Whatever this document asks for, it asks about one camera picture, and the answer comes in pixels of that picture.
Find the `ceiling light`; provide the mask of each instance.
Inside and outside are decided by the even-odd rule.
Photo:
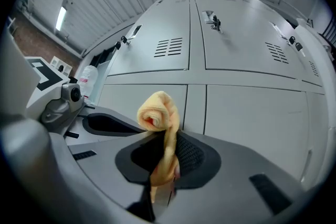
[[[63,19],[64,19],[64,16],[65,16],[66,12],[67,12],[67,10],[65,8],[61,7],[61,9],[59,11],[59,14],[58,14],[57,22],[56,22],[56,29],[58,31],[61,30],[61,26],[62,26]]]

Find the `towel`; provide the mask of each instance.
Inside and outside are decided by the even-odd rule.
[[[151,181],[151,200],[155,202],[155,193],[159,186],[172,182],[179,160],[175,155],[176,132],[180,125],[180,116],[173,99],[164,91],[152,94],[139,108],[138,123],[148,131],[165,131],[164,154],[153,173]]]

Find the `locker door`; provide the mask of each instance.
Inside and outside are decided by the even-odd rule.
[[[299,75],[293,49],[280,37],[258,2],[250,0],[196,0],[201,19],[206,69],[241,70]],[[222,32],[211,29],[213,12]]]
[[[149,96],[157,91],[169,94],[179,110],[183,128],[186,85],[104,85],[99,106],[112,109],[137,122],[136,113]]]
[[[158,0],[130,29],[109,75],[183,70],[189,66],[189,0]]]
[[[247,146],[299,180],[307,157],[306,95],[207,86],[205,135]]]

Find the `black mesh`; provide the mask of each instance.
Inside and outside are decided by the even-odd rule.
[[[141,144],[131,153],[132,161],[152,173],[163,156],[163,140],[164,134],[161,133],[149,142]],[[180,163],[181,176],[199,168],[204,160],[204,152],[180,135],[177,135],[175,153]]]
[[[177,135],[175,153],[180,163],[181,177],[199,168],[204,161],[204,152],[180,135]]]

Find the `sticker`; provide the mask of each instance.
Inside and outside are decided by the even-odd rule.
[[[45,89],[62,81],[54,71],[52,71],[41,59],[27,59],[31,67],[41,77],[37,89],[44,91]]]

